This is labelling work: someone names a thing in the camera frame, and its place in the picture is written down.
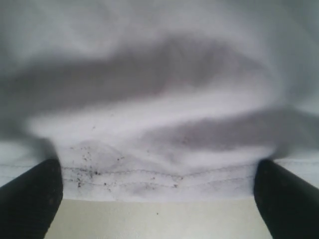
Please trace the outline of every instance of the beige surface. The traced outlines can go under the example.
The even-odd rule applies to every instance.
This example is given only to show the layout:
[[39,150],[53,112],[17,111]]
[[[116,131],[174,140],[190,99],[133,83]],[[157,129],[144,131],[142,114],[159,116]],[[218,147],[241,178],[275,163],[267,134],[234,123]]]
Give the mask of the beige surface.
[[46,239],[271,239],[253,199],[209,203],[63,200]]

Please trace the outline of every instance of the black object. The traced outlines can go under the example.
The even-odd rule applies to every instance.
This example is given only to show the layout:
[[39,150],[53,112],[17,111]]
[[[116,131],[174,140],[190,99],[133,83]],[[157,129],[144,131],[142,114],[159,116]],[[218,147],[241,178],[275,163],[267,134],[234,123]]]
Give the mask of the black object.
[[319,190],[271,160],[260,162],[258,210],[274,239],[319,239]]
[[43,239],[63,197],[61,166],[46,160],[0,188],[0,239]]

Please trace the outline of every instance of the white cloth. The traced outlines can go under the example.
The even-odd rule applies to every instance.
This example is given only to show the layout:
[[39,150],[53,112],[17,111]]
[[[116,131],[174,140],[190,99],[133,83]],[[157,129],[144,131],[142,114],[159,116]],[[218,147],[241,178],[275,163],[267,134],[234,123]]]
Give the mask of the white cloth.
[[319,186],[319,4],[304,2],[1,1],[0,185],[45,138],[66,198],[249,196],[271,155]]

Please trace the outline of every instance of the white fabric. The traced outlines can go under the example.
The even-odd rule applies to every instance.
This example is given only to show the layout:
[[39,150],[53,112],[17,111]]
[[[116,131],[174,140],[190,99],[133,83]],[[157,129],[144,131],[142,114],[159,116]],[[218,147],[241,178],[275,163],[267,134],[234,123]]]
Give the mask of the white fabric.
[[316,1],[0,2],[0,185],[43,138],[64,196],[252,193],[274,155],[319,186]]

